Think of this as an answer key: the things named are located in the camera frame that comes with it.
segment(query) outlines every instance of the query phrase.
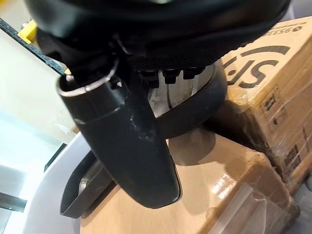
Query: black printed logo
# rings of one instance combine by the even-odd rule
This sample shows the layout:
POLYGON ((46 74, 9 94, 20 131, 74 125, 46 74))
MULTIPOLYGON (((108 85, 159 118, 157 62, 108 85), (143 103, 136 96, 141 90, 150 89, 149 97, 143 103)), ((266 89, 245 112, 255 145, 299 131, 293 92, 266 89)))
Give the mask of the black printed logo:
MULTIPOLYGON (((241 53, 240 55, 242 57, 246 57, 249 55, 258 54, 258 53, 265 53, 265 52, 275 52, 275 53, 286 55, 287 52, 289 51, 289 49, 290 49, 290 47, 282 46, 282 45, 264 46, 264 47, 256 48, 256 49, 253 49, 250 51, 246 51, 244 53, 241 53)), ((226 69, 228 66, 230 66, 235 61, 237 61, 237 59, 238 58, 236 56, 236 57, 232 58, 231 60, 227 61, 223 65, 224 69, 226 69)), ((246 83, 244 81, 241 81, 238 85, 241 88, 252 89, 252 88, 256 87, 257 85, 259 85, 264 80, 264 78, 266 77, 266 75, 264 73, 260 72, 260 68, 265 66, 265 65, 271 65, 271 66, 275 67, 279 63, 279 61, 277 61, 277 60, 266 60, 266 61, 258 62, 257 64, 255 64, 255 63, 256 63, 255 60, 250 60, 243 66, 243 68, 240 71, 237 71, 237 70, 229 71, 228 76, 234 76, 234 77, 228 81, 228 85, 236 84, 237 81, 243 76, 243 74, 245 74, 245 72, 251 66, 253 66, 251 68, 251 75, 256 78, 256 81, 253 83, 246 83)))

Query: floor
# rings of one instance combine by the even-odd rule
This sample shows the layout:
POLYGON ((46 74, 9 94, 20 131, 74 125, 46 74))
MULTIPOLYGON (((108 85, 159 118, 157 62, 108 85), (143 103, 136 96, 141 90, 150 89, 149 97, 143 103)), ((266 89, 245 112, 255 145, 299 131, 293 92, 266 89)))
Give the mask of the floor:
POLYGON ((312 230, 312 176, 303 183, 294 199, 301 215, 284 234, 310 234, 312 230))

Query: yellow object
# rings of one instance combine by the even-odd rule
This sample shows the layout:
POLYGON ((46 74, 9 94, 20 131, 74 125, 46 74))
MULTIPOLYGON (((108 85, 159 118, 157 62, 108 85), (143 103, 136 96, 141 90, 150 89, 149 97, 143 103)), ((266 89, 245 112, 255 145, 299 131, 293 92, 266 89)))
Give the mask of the yellow object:
POLYGON ((37 24, 34 20, 31 20, 19 33, 18 36, 22 38, 28 44, 33 43, 36 40, 37 24))
POLYGON ((66 69, 65 74, 67 74, 67 75, 71 74, 71 72, 70 72, 70 70, 68 68, 66 69))

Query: handle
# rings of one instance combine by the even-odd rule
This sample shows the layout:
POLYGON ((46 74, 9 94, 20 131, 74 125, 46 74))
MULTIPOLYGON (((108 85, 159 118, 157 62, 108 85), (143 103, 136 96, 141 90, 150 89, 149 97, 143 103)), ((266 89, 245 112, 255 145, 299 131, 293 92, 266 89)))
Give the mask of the handle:
POLYGON ((176 202, 176 168, 134 73, 116 62, 109 75, 88 85, 73 90, 73 79, 62 76, 58 92, 113 180, 145 207, 176 202))

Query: cardboard box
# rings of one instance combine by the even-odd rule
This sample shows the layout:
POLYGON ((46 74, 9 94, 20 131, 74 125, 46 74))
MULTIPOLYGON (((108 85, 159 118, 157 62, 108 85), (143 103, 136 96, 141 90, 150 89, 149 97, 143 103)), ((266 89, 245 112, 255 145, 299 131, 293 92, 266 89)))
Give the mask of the cardboard box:
POLYGON ((222 61, 228 98, 208 126, 265 153, 293 188, 312 163, 312 18, 278 23, 222 61))
POLYGON ((180 201, 148 209, 116 187, 81 220, 80 233, 278 234, 298 217, 263 154, 202 129, 170 139, 169 149, 183 188, 180 201))

